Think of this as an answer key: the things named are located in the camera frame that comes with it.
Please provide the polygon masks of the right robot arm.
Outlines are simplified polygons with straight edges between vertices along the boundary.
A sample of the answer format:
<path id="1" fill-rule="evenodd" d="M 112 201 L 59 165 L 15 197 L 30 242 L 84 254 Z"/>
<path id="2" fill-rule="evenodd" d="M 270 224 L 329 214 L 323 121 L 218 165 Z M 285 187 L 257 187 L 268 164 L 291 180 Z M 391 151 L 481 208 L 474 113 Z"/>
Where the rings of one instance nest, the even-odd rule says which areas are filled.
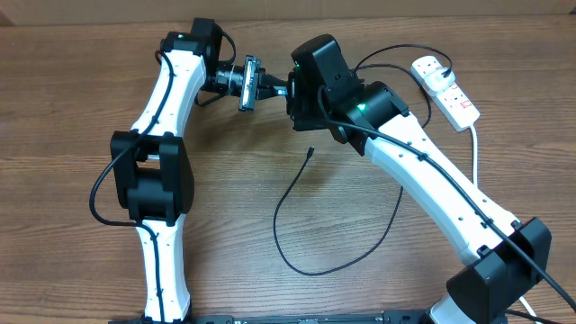
<path id="1" fill-rule="evenodd" d="M 431 141 L 409 107 L 380 81 L 367 85 L 336 39 L 292 52 L 287 112 L 297 131 L 327 128 L 390 174 L 433 219 L 464 265 L 427 310 L 433 323 L 500 323 L 546 278 L 552 241 L 538 219 L 520 221 L 482 193 Z"/>

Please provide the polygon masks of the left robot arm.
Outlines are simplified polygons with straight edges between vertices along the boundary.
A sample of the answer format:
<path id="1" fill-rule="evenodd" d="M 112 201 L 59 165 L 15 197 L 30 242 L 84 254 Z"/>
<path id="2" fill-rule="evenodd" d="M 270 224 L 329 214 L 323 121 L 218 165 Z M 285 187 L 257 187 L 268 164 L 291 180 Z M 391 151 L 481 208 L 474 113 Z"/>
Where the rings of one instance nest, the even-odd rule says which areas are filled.
<path id="1" fill-rule="evenodd" d="M 189 32 L 171 31 L 156 54 L 160 70 L 141 116 L 111 139 L 112 171 L 120 206 L 139 234 L 147 301 L 142 323 L 186 323 L 192 296 L 184 270 L 184 224 L 194 200 L 194 175 L 185 130 L 197 95 L 239 99 L 243 113 L 257 101 L 288 94 L 259 58 L 243 65 L 220 57 L 230 36 L 213 20 L 196 18 Z"/>

